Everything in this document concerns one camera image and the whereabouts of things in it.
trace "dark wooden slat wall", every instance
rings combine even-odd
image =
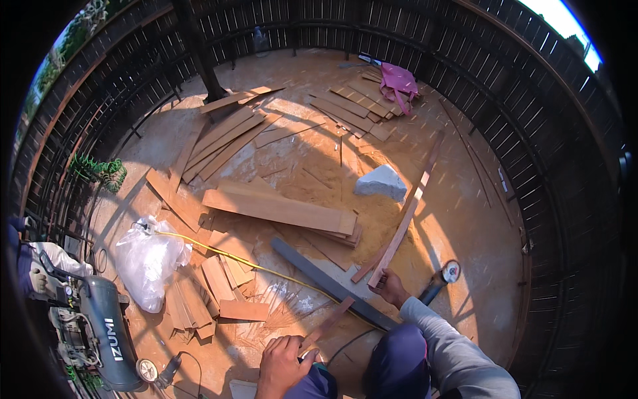
[[[472,3],[536,49],[617,154],[622,120],[574,51],[515,1]],[[11,179],[14,213],[31,178],[26,211],[44,224],[82,231],[91,190],[64,173],[69,156],[76,151],[108,160],[134,121],[196,75],[169,7],[168,0],[138,1],[70,61],[19,150]],[[533,243],[531,301],[511,371],[534,395],[566,389],[570,376],[589,364],[581,349],[595,346],[603,332],[598,327],[612,316],[614,279],[601,265],[619,262],[618,209],[593,132],[538,58],[484,17],[444,0],[193,0],[193,10],[218,64],[251,54],[260,26],[272,50],[366,52],[400,65],[465,113],[501,161]]]

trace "concrete floor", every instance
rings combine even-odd
[[[273,52],[264,58],[247,57],[237,61],[235,70],[230,69],[230,64],[224,64],[216,68],[216,73],[221,85],[235,92],[268,84],[284,84],[285,90],[258,99],[259,107],[284,114],[276,122],[284,126],[317,112],[309,105],[309,92],[326,91],[333,84],[345,86],[345,82],[365,68],[338,68],[338,64],[344,62],[341,52],[315,49],[298,51],[297,54],[297,57],[292,57],[291,52],[286,50]],[[353,58],[351,63],[356,63],[356,59]],[[121,191],[117,195],[106,192],[100,195],[91,228],[96,253],[100,248],[106,249],[106,259],[98,260],[100,269],[104,267],[101,266],[104,261],[107,264],[106,277],[116,276],[113,267],[115,243],[141,216],[156,215],[158,219],[166,219],[178,232],[196,236],[194,238],[199,241],[206,242],[210,234],[202,229],[195,235],[170,211],[162,210],[161,199],[144,179],[149,167],[167,174],[168,166],[178,157],[190,132],[191,122],[198,113],[197,107],[206,97],[199,78],[182,85],[182,88],[183,101],[169,103],[151,116],[142,127],[143,138],[131,139],[121,151],[119,157],[128,169]],[[507,366],[514,355],[513,342],[521,304],[521,288],[517,286],[523,274],[519,210],[516,202],[508,204],[514,215],[514,226],[511,226],[496,192],[490,188],[490,180],[477,175],[458,133],[438,101],[438,93],[427,86],[422,88],[422,92],[425,95],[415,103],[412,116],[395,117],[383,125],[394,130],[386,142],[376,147],[361,148],[365,153],[359,156],[357,174],[362,176],[383,163],[389,163],[399,172],[409,190],[420,178],[420,170],[433,145],[436,130],[445,130],[445,140],[423,199],[390,267],[402,278],[406,289],[418,296],[434,271],[449,259],[457,259],[463,269],[459,281],[443,289],[431,308],[479,344],[496,363]],[[341,179],[339,134],[334,124],[327,123],[260,149],[255,149],[255,145],[250,143],[210,179],[202,181],[196,177],[190,186],[182,185],[180,190],[190,190],[201,199],[204,190],[215,188],[220,178],[248,182],[255,176],[262,176],[279,193],[291,199],[354,209],[359,214],[364,232],[360,245],[352,253],[352,262],[361,265],[392,238],[401,219],[401,205],[380,195],[360,197],[352,193],[356,179]],[[499,164],[489,146],[480,134],[472,135],[469,141],[502,191]],[[482,191],[480,178],[484,179],[487,193]],[[486,194],[491,206],[487,203]],[[310,282],[273,253],[268,242],[281,234],[272,224],[221,211],[212,215],[216,230],[232,230],[243,240],[255,244],[254,254],[259,265]],[[297,245],[307,258],[356,295],[398,320],[396,309],[368,291],[367,277],[356,285],[352,284],[350,277],[358,266],[345,273],[314,248],[308,248],[307,243],[295,237],[284,238]],[[191,263],[201,263],[204,255],[195,249]],[[115,282],[121,292],[126,292],[119,279]],[[306,335],[334,308],[334,305],[326,305],[327,298],[321,294],[267,273],[257,272],[256,279],[241,289],[247,297],[270,303],[271,310],[282,299],[288,299],[287,306],[284,306],[286,312],[295,317],[310,314],[288,327],[269,327],[263,322],[220,323],[214,337],[205,341],[194,338],[185,345],[168,339],[172,325],[170,318],[163,316],[163,311],[150,314],[131,303],[126,316],[137,356],[151,359],[162,370],[171,356],[186,350],[202,366],[202,393],[209,398],[230,398],[230,380],[257,380],[261,353],[270,338]],[[318,342],[322,355],[330,359],[338,348],[369,328],[355,317],[346,315]],[[340,393],[363,397],[359,388],[360,376],[380,337],[381,333],[377,331],[369,333],[334,360],[330,371],[338,380]],[[182,357],[182,368],[175,377],[175,385],[196,395],[199,379],[197,364],[188,357]],[[191,397],[173,387],[164,394],[176,398]],[[151,390],[134,396],[161,397]]]

